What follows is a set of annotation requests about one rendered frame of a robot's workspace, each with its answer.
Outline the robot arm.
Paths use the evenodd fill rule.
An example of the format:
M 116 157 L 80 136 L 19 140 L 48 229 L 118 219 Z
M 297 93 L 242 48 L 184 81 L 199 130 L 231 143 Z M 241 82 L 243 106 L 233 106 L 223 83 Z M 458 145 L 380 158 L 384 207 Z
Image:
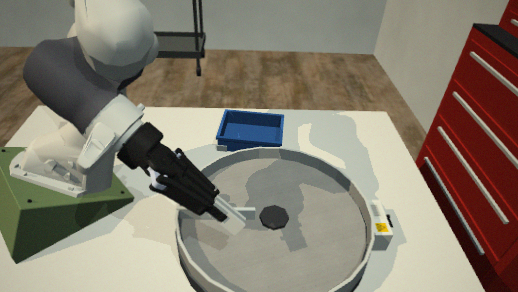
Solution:
M 67 1 L 75 9 L 67 38 L 40 42 L 23 68 L 27 87 L 65 120 L 34 139 L 9 170 L 78 198 L 111 187 L 115 153 L 144 124 L 145 106 L 126 98 L 125 87 L 160 45 L 139 0 Z

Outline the grey round turning table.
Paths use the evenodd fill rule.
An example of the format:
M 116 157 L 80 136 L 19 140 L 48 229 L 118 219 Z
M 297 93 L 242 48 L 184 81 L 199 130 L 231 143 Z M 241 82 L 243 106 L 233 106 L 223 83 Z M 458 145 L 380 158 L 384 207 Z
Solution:
M 200 171 L 246 221 L 233 236 L 177 204 L 180 265 L 196 292 L 354 292 L 393 237 L 380 200 L 306 152 L 242 149 Z

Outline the blue plastic crate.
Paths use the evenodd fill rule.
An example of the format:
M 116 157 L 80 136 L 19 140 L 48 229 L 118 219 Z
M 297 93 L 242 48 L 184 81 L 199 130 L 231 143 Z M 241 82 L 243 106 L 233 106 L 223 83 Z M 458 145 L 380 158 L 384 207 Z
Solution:
M 225 109 L 217 135 L 217 151 L 281 147 L 283 114 Z

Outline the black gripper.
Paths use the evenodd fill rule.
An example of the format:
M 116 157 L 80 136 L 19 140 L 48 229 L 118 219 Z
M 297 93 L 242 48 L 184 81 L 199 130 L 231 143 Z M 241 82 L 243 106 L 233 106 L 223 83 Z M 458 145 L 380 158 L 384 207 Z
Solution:
M 215 186 L 180 148 L 172 151 L 159 143 L 163 137 L 162 132 L 145 122 L 122 144 L 116 156 L 132 170 L 141 167 L 151 177 L 151 191 L 163 194 L 199 216 L 208 214 L 235 236 L 245 227 L 246 218 L 218 196 L 220 191 L 214 191 Z

